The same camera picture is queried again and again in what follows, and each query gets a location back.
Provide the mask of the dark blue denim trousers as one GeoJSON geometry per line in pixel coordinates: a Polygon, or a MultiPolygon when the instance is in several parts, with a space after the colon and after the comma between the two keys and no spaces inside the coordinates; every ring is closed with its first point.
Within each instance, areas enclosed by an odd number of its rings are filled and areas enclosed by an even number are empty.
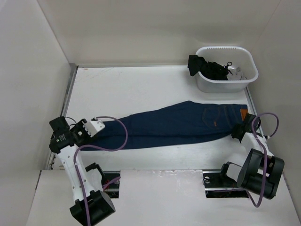
{"type": "Polygon", "coordinates": [[[90,145],[142,149],[215,141],[232,133],[248,113],[247,105],[181,102],[154,111],[106,121],[90,145]]]}

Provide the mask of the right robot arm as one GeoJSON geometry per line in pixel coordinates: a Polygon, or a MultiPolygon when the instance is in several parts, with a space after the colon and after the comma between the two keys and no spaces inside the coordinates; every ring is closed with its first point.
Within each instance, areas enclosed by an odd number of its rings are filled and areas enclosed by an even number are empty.
{"type": "Polygon", "coordinates": [[[259,195],[259,199],[271,200],[276,196],[285,162],[268,150],[267,140],[276,134],[279,118],[274,113],[267,114],[274,116],[277,122],[271,135],[259,133],[260,116],[249,113],[234,127],[231,137],[245,148],[247,157],[241,164],[230,161],[223,164],[218,181],[223,186],[235,182],[238,188],[259,195]]]}

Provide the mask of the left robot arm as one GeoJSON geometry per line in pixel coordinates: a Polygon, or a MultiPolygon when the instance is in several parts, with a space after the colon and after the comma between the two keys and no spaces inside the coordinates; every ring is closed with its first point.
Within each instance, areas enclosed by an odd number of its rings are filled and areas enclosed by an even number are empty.
{"type": "Polygon", "coordinates": [[[71,128],[63,116],[49,124],[53,130],[49,148],[62,162],[71,183],[74,200],[70,207],[71,215],[83,226],[95,226],[114,213],[115,207],[109,195],[99,188],[105,184],[105,175],[95,171],[88,179],[87,172],[94,164],[85,167],[78,149],[105,125],[96,119],[82,119],[71,128]]]}

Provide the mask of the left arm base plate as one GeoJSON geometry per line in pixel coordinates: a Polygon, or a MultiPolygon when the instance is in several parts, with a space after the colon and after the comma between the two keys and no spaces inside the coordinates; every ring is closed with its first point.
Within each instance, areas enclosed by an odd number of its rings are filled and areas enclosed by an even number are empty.
{"type": "MultiPolygon", "coordinates": [[[[102,176],[102,186],[111,182],[113,179],[120,177],[120,171],[105,171],[102,176]]],[[[115,180],[111,184],[109,184],[104,192],[109,195],[111,199],[119,198],[119,187],[120,187],[120,179],[115,180]]]]}

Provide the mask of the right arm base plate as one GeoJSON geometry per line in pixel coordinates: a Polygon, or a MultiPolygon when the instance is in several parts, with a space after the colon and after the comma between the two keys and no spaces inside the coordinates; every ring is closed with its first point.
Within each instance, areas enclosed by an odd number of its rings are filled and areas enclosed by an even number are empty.
{"type": "Polygon", "coordinates": [[[202,174],[206,198],[249,198],[235,180],[222,176],[220,169],[203,170],[202,174]]]}

